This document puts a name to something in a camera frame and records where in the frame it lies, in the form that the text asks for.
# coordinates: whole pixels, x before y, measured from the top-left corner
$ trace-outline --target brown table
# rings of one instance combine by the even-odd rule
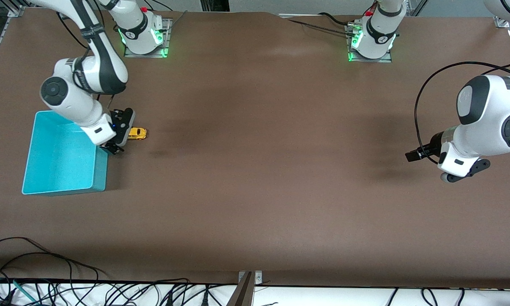
[[[39,86],[83,50],[54,12],[26,10],[0,47],[0,238],[28,236],[113,279],[232,282],[258,269],[296,285],[510,287],[510,154],[457,184],[404,157],[426,77],[510,62],[507,31],[488,18],[406,18],[400,33],[392,64],[348,62],[339,34],[188,12],[168,58],[124,59],[113,107],[134,108],[148,139],[109,159],[105,192],[47,198],[20,193]],[[458,123],[457,92],[482,71],[454,68],[427,87],[426,141]],[[4,243],[0,263],[30,250]],[[67,277],[48,258],[16,266]]]

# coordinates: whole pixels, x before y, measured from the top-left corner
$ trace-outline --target black circular cap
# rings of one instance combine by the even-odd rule
[[[61,77],[50,77],[41,87],[42,99],[49,105],[61,105],[68,94],[68,85]]]

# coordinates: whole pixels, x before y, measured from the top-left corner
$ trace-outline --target teal plastic bin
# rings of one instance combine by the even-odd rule
[[[107,153],[68,119],[37,112],[24,173],[23,194],[63,196],[103,191]]]

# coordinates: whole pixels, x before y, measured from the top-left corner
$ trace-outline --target yellow toy car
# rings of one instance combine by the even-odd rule
[[[128,139],[134,139],[137,141],[140,141],[142,139],[146,139],[148,130],[142,127],[133,127],[130,129],[130,132],[128,133]]]

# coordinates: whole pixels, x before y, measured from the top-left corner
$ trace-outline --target white floor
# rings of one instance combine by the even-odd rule
[[[74,287],[88,287],[91,284],[74,284]],[[139,284],[125,295],[130,297],[139,289],[142,289],[146,284]],[[39,285],[41,295],[48,292],[48,285],[42,283]],[[70,288],[69,283],[64,283],[59,287],[59,290],[66,290]],[[152,306],[157,305],[158,301],[172,288],[172,285],[157,285],[156,288],[152,287],[140,298],[134,302],[138,306]],[[197,285],[189,289],[185,294],[185,300],[189,299],[195,293],[203,291],[204,285]],[[23,289],[28,292],[32,297],[37,298],[34,284],[25,284]],[[113,289],[109,284],[100,284],[95,287],[83,302],[87,306],[105,306],[105,297],[107,291]],[[226,305],[230,298],[235,286],[222,286],[211,289],[212,294],[220,301],[222,305]],[[258,286],[255,288],[253,306],[268,306],[268,304],[276,303],[276,306],[386,306],[389,298],[394,289],[378,289],[378,288],[325,288],[325,287],[265,287]],[[81,298],[88,291],[88,289],[76,290],[77,295]],[[0,294],[5,297],[8,292],[7,284],[0,284]],[[453,289],[438,289],[433,290],[437,298],[438,305],[440,306],[457,306],[461,291]],[[425,292],[426,296],[432,304],[430,294]],[[75,306],[78,300],[72,294],[72,291],[65,292],[63,297],[68,302],[68,305]],[[185,306],[200,306],[203,295],[199,294],[192,300],[185,303]],[[123,296],[117,298],[113,303],[114,306],[123,305],[127,299]],[[176,302],[175,306],[182,304],[183,295],[181,295]],[[19,290],[14,294],[12,304],[21,306],[29,304],[30,300]],[[45,300],[43,305],[50,305],[49,300]],[[66,306],[65,302],[60,298],[56,300],[57,306]],[[218,304],[209,298],[210,306],[218,306]],[[421,297],[420,289],[399,289],[393,302],[393,306],[428,306]],[[462,306],[510,306],[510,291],[496,291],[496,290],[466,290]]]

